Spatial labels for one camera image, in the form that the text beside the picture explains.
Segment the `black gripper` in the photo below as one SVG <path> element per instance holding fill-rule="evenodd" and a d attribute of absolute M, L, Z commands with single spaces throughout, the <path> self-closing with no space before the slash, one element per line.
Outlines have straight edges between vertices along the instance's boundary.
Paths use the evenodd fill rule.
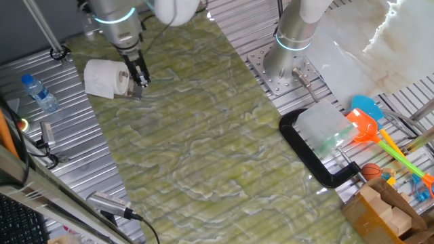
<path fill-rule="evenodd" d="M 151 82 L 151 78 L 149 77 L 140 48 L 137 45 L 117 47 L 117 51 L 124 59 L 136 86 L 142 87 L 143 85 L 148 85 Z"/>

